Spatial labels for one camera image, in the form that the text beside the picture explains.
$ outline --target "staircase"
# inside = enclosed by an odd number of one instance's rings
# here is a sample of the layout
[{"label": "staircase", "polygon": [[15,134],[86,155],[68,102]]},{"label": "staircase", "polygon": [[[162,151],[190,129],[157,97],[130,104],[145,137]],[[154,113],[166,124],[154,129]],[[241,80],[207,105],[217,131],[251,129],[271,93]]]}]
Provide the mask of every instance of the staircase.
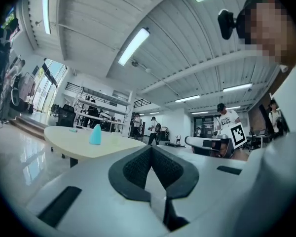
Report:
[{"label": "staircase", "polygon": [[39,123],[28,117],[23,118],[19,116],[17,116],[15,119],[10,119],[9,123],[38,139],[45,140],[44,129],[47,127],[47,125]]}]

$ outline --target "black backpack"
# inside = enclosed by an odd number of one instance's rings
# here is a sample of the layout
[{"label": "black backpack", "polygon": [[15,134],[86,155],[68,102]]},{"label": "black backpack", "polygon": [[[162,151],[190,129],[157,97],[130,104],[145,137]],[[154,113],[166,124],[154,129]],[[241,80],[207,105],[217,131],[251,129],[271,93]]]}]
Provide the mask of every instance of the black backpack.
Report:
[{"label": "black backpack", "polygon": [[154,129],[157,134],[161,133],[161,125],[158,123]]}]

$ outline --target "desk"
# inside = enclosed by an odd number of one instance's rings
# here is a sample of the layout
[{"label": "desk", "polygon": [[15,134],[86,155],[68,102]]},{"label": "desk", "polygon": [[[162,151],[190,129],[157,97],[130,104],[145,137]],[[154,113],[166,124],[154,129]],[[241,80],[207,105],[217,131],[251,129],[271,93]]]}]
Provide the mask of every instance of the desk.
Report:
[{"label": "desk", "polygon": [[72,127],[49,126],[44,130],[44,137],[59,153],[70,157],[70,167],[78,163],[78,160],[96,158],[112,154],[124,149],[145,146],[145,143],[126,137],[102,132],[100,145],[89,144],[90,130],[78,129],[78,132],[70,132]]},{"label": "desk", "polygon": [[267,138],[268,135],[253,135],[254,138],[260,138],[261,139],[261,148],[263,148],[263,138]]}]

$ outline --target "dark pants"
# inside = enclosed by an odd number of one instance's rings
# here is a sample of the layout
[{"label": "dark pants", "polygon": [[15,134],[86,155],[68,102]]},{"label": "dark pants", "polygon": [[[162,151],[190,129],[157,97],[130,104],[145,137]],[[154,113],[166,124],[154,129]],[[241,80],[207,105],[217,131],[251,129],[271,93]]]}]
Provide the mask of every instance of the dark pants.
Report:
[{"label": "dark pants", "polygon": [[148,145],[151,145],[154,139],[156,140],[156,145],[159,145],[159,142],[157,142],[157,134],[156,133],[150,134]]},{"label": "dark pants", "polygon": [[139,135],[138,128],[139,127],[134,127],[134,130],[133,130],[133,135],[135,140],[138,140],[138,135]]}]

